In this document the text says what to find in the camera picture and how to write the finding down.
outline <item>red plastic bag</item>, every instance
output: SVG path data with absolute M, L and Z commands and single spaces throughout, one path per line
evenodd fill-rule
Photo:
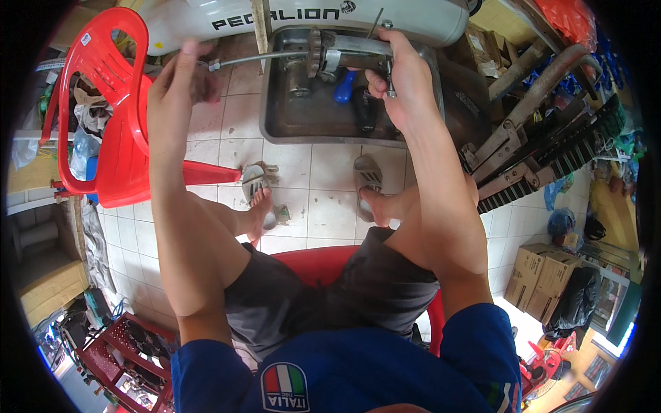
M 535 0 L 551 26 L 572 43 L 582 44 L 590 53 L 597 51 L 594 14 L 582 0 Z

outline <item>foot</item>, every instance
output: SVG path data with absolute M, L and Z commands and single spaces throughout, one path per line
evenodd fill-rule
M 246 233 L 251 243 L 257 242 L 264 233 L 264 218 L 266 214 L 273 209 L 273 199 L 271 198 L 270 188 L 259 188 L 250 201 L 250 212 L 253 214 L 253 229 Z
M 364 186 L 360 188 L 360 197 L 369 204 L 369 208 L 372 210 L 372 215 L 374 215 L 374 222 L 376 225 L 382 228 L 388 228 L 390 226 L 390 218 L 383 214 L 383 208 L 381 208 L 380 202 L 383 198 L 385 198 L 385 195 L 376 192 L 367 186 Z

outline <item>sticker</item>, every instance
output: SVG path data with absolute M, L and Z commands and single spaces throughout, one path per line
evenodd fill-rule
M 89 33 L 85 33 L 85 35 L 81 39 L 81 43 L 83 46 L 87 46 L 87 44 L 92 40 L 92 36 L 89 35 Z
M 273 363 L 262 372 L 262 407 L 269 412 L 310 411 L 307 378 L 296 364 Z
M 478 49 L 480 52 L 484 53 L 485 50 L 482 48 L 482 44 L 480 43 L 480 39 L 477 37 L 473 36 L 472 34 L 469 34 L 468 37 L 471 39 L 471 43 L 473 43 L 473 47 Z

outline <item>slide sandal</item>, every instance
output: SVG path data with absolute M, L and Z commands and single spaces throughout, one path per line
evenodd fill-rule
M 376 162 L 369 156 L 363 155 L 354 161 L 354 183 L 356 184 L 356 193 L 358 194 L 358 215 L 365 222 L 374 222 L 371 208 L 367 201 L 360 197 L 360 188 L 369 186 L 376 192 L 383 189 L 383 174 Z
M 249 166 L 243 173 L 243 181 L 241 183 L 243 195 L 245 196 L 248 205 L 250 205 L 257 190 L 266 187 L 268 187 L 268 181 L 264 176 L 264 169 L 259 165 Z M 262 228 L 268 231 L 275 228 L 277 224 L 278 221 L 276 220 L 276 214 L 273 212 L 273 209 L 271 209 L 264 218 L 264 225 Z

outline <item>red plastic chair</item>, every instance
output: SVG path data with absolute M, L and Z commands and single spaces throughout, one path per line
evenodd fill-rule
M 120 29 L 136 41 L 136 61 L 131 66 L 115 46 L 111 32 Z M 50 136 L 55 105 L 59 103 L 61 125 L 58 135 L 59 175 L 72 194 L 98 194 L 107 208 L 149 199 L 149 148 L 147 146 L 147 91 L 152 80 L 142 73 L 149 35 L 142 18 L 133 10 L 113 7 L 99 13 L 82 29 L 69 49 L 51 97 L 42 140 Z M 86 75 L 113 107 L 103 135 L 96 178 L 77 180 L 67 157 L 69 80 L 75 72 Z M 187 185 L 236 182 L 237 169 L 184 161 Z
M 316 287 L 317 282 L 321 282 L 321 285 L 328 285 L 339 277 L 349 257 L 353 255 L 358 247 L 358 245 L 327 246 L 310 250 L 281 252 L 272 256 L 291 268 L 304 284 Z M 432 303 L 429 304 L 427 313 L 432 327 L 432 342 L 429 352 L 438 357 L 441 340 L 443 340 L 443 326 L 446 323 L 440 291 L 436 294 Z

